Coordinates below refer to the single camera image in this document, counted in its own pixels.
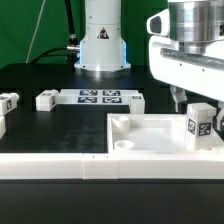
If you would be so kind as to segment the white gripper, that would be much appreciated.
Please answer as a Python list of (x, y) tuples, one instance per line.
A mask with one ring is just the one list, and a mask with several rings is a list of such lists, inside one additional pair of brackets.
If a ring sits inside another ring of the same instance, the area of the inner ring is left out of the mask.
[(149, 66), (167, 83), (175, 111), (185, 113), (186, 92), (218, 102), (214, 128), (224, 132), (224, 12), (220, 9), (165, 9), (147, 20)]

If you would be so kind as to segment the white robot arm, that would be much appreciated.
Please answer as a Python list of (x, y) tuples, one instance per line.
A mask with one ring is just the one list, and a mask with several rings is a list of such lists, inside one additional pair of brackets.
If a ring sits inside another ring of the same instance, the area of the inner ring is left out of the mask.
[(77, 70), (104, 76), (147, 65), (171, 87), (178, 109), (185, 91), (219, 102), (224, 131), (224, 0), (84, 0), (85, 34)]

